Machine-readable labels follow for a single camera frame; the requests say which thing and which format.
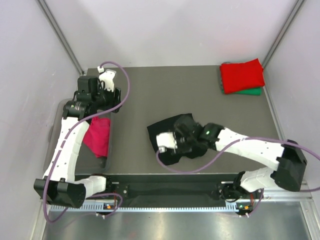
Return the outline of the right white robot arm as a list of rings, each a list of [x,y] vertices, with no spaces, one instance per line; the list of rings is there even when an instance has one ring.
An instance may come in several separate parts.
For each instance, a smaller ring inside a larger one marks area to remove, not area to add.
[[[273,140],[249,140],[247,136],[219,124],[208,123],[202,126],[189,116],[180,117],[173,124],[173,129],[179,150],[187,151],[192,147],[212,149],[235,154],[264,166],[237,175],[233,182],[233,192],[239,198],[245,198],[258,189],[274,186],[290,192],[299,192],[301,189],[307,160],[293,140],[280,143]]]

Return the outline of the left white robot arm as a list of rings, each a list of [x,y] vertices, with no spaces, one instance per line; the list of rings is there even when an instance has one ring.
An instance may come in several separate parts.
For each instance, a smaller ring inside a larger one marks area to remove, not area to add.
[[[75,180],[75,169],[83,139],[91,120],[87,117],[117,106],[121,90],[115,87],[116,73],[107,70],[99,77],[81,76],[77,91],[62,108],[61,128],[54,154],[41,179],[36,179],[34,190],[46,203],[67,208],[80,208],[85,199],[94,194],[109,198],[114,191],[106,178],[93,175]]]

